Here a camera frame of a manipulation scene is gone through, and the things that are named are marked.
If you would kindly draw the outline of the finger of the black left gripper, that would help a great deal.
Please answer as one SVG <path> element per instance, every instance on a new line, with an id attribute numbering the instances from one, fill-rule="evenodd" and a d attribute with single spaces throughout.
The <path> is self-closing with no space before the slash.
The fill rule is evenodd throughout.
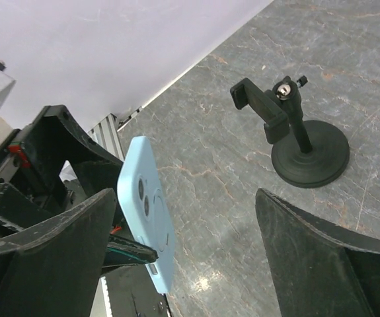
<path id="1" fill-rule="evenodd" d="M 121 236 L 109 235 L 102 274 L 119 267 L 151 264 L 159 258 L 156 250 Z"/>

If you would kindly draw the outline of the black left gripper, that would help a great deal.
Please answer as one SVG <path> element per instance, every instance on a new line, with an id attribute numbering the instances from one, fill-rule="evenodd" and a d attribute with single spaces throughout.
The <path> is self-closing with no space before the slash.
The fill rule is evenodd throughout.
<path id="1" fill-rule="evenodd" d="M 123 162 L 93 141 L 66 106 L 43 107 L 39 122 L 24 129 L 0 122 L 0 238 L 76 204 L 75 190 L 60 176 L 66 161 L 87 196 L 117 192 Z"/>

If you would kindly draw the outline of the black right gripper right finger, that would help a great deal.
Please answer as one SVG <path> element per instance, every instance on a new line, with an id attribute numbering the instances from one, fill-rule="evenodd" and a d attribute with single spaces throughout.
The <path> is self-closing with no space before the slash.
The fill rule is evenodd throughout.
<path id="1" fill-rule="evenodd" d="M 380 240 L 265 190 L 256 217 L 282 316 L 380 316 Z"/>

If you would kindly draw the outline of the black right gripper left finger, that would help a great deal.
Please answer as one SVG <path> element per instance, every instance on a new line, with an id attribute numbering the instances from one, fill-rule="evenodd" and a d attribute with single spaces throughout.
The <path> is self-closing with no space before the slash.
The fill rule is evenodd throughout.
<path id="1" fill-rule="evenodd" d="M 0 239 L 0 316 L 89 316 L 115 209 L 107 188 Z"/>

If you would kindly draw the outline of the phone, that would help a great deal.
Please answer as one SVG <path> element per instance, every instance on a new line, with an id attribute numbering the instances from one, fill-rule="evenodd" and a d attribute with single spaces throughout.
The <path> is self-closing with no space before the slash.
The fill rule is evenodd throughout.
<path id="1" fill-rule="evenodd" d="M 175 234 L 149 139 L 134 137 L 117 181 L 118 202 L 133 238 L 157 253 L 146 264 L 158 293 L 169 293 L 174 270 Z"/>

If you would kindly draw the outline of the black phone stand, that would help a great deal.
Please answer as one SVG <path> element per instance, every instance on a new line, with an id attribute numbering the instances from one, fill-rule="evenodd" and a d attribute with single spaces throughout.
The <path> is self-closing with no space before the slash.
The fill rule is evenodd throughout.
<path id="1" fill-rule="evenodd" d="M 270 90 L 250 79 L 230 89 L 236 109 L 250 106 L 264 121 L 266 140 L 272 145 L 272 165 L 278 176 L 298 188 L 319 188 L 339 178 L 348 166 L 350 146 L 335 125 L 303 119 L 300 88 L 306 76 L 286 76 Z"/>

